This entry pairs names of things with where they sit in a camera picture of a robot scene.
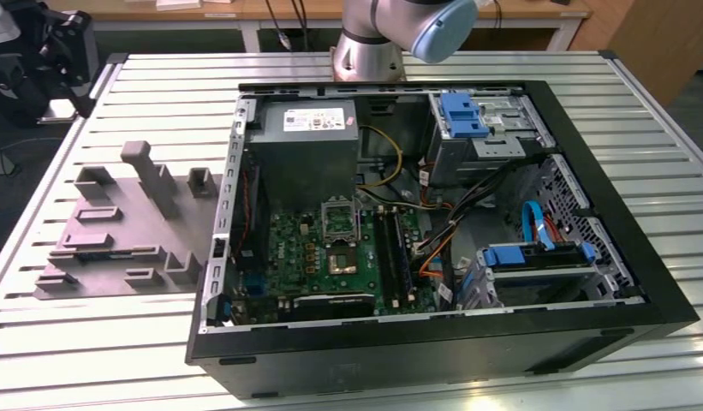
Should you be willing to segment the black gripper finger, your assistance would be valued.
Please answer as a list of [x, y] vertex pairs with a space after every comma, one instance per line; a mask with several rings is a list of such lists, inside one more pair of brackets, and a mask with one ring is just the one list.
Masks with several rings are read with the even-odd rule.
[[14, 125], [37, 125], [41, 91], [21, 63], [21, 55], [0, 55], [0, 115]]
[[57, 11], [43, 6], [45, 43], [39, 55], [47, 68], [47, 86], [55, 98], [66, 98], [77, 114], [89, 118], [95, 107], [90, 86], [95, 76], [93, 17], [82, 10]]

